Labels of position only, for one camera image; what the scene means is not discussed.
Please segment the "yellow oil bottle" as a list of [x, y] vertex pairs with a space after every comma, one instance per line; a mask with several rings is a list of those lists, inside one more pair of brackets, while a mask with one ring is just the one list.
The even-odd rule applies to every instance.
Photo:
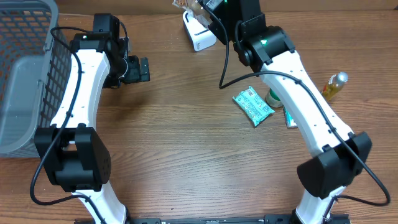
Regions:
[[327, 101], [331, 100], [344, 87], [347, 81], [348, 74], [345, 72], [332, 75], [321, 92], [324, 99]]

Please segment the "green lid jar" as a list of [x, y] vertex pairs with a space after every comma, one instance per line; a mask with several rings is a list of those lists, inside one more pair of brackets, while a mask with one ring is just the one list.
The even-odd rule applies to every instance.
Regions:
[[269, 106], [273, 108], [283, 107], [283, 103], [272, 89], [270, 89], [266, 95], [266, 102]]

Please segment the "brown mushroom packet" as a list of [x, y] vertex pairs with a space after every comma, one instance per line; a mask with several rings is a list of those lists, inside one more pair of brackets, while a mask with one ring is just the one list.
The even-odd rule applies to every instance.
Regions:
[[204, 27], [207, 28], [211, 24], [210, 15], [199, 4], [198, 0], [173, 0], [172, 4], [186, 10]]

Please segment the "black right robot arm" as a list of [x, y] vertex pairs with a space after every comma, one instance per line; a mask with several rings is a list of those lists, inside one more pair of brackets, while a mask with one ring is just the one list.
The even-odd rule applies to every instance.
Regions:
[[290, 215], [266, 215], [266, 223], [348, 223], [331, 209], [366, 169], [372, 142], [355, 134], [330, 108], [306, 73], [287, 33], [268, 26], [258, 1], [201, 1], [209, 29], [234, 44], [243, 65], [273, 90], [296, 122], [311, 154], [297, 167], [304, 193]]

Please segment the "teal white pack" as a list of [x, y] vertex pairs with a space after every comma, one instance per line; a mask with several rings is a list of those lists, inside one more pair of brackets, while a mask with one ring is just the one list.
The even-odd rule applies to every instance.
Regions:
[[252, 86], [233, 97], [234, 102], [246, 113], [254, 127], [275, 111], [257, 94]]

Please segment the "green freshening pouch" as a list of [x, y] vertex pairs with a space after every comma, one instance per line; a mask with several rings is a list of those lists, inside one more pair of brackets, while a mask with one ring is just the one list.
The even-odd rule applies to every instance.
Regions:
[[284, 107], [284, 116], [285, 116], [285, 123], [287, 128], [298, 128], [296, 122], [294, 121], [292, 115], [287, 111], [286, 107]]

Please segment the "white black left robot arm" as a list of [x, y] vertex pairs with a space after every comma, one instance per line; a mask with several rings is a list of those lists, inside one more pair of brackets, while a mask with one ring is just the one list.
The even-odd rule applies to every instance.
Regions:
[[149, 81], [148, 59], [129, 54], [126, 27], [112, 14], [95, 14], [92, 30], [75, 32], [65, 46], [71, 68], [61, 105], [50, 125], [35, 132], [37, 169], [68, 199], [79, 199], [92, 223], [131, 223], [111, 186], [111, 156], [96, 132], [96, 115], [103, 89]]

